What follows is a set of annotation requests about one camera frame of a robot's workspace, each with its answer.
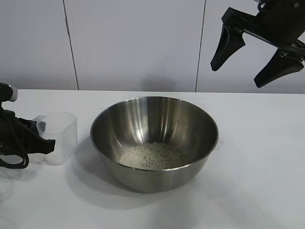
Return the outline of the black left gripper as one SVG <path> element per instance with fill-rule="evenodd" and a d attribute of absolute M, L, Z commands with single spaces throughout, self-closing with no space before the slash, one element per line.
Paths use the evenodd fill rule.
<path fill-rule="evenodd" d="M 46 123 L 18 118 L 10 110 L 0 109 L 0 154 L 5 156 L 25 154 L 49 154 L 54 151 L 55 140 L 43 139 Z"/>

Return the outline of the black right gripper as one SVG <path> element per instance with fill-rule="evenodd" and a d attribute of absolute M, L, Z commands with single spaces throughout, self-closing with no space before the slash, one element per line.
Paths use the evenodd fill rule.
<path fill-rule="evenodd" d="M 252 15 L 229 7 L 222 16 L 220 40 L 211 60 L 211 69 L 219 70 L 240 48 L 247 33 L 278 48 L 257 74 L 254 82 L 261 88 L 283 76 L 304 68 L 305 44 L 299 37 L 305 32 L 303 0 L 260 0 L 258 13 Z"/>

